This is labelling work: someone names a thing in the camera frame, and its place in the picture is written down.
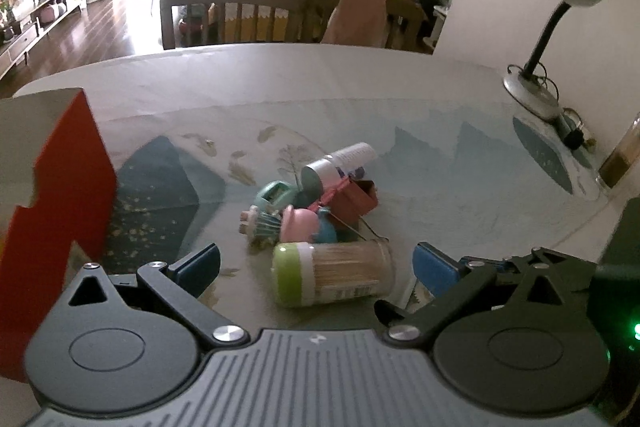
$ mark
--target power cord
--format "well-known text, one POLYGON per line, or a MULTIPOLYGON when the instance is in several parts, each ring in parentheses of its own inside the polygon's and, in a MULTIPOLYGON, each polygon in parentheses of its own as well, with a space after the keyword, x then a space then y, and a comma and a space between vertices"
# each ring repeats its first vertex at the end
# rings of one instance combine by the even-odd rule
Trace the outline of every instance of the power cord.
MULTIPOLYGON (((548 84, 551 84, 552 86, 554 86, 554 89, 556 90, 556 100, 560 100, 560 91, 558 90, 558 86, 556 85, 556 83, 554 81, 552 81, 548 74, 546 73, 546 68, 545 65, 542 62, 539 62, 538 65, 540 67, 542 67, 543 71, 545 71, 544 75, 541 74, 534 74, 532 77, 535 79, 535 81, 538 83, 538 85, 544 87, 545 89, 548 89, 548 84)), ((511 68, 518 68, 518 70, 522 73, 523 68, 520 67, 517 64, 509 64, 509 66, 507 66, 507 73, 511 74, 511 68)))

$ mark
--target dining table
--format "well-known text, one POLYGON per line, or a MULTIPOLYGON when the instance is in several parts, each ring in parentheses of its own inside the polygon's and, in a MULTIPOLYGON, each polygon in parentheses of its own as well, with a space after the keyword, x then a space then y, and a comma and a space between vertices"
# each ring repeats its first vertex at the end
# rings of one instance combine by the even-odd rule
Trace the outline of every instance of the dining table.
POLYGON ((303 166, 345 146, 376 151, 364 169, 378 206, 365 219, 388 238, 395 282, 385 298, 403 308, 420 299, 420 241, 454 259, 545 247, 597 261, 631 196, 603 193, 593 166, 604 154, 572 153, 510 97, 499 71, 476 64, 356 46, 226 44, 107 60, 15 96, 67 87, 86 93, 118 177, 105 270, 132 273, 216 243, 222 267, 200 300, 252 336, 381 327, 376 298, 279 306, 270 249, 249 247, 238 230, 261 187, 295 184, 303 166))

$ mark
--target pink towel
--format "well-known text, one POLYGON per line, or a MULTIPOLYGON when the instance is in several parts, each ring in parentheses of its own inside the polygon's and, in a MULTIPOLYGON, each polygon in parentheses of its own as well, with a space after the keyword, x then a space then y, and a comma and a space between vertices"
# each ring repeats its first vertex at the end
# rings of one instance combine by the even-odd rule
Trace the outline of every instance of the pink towel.
POLYGON ((385 26, 386 0, 340 0, 322 43, 381 48, 385 26))

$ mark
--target white label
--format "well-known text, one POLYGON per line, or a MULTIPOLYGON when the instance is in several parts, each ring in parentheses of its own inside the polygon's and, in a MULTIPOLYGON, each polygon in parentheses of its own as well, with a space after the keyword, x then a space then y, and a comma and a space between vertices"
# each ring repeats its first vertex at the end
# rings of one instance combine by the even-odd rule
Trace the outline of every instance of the white label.
POLYGON ((345 301, 358 297, 374 295, 378 289, 379 281, 358 282, 356 285, 334 285, 318 288, 316 303, 327 304, 335 301, 345 301))

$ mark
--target red and white box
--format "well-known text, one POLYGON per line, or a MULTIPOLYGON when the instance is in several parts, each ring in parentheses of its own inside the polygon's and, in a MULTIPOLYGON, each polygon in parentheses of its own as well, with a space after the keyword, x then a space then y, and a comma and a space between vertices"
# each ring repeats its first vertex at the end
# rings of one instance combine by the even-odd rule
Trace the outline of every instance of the red and white box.
POLYGON ((81 89, 0 100, 0 376, 63 285, 70 254, 102 256, 116 174, 81 89))

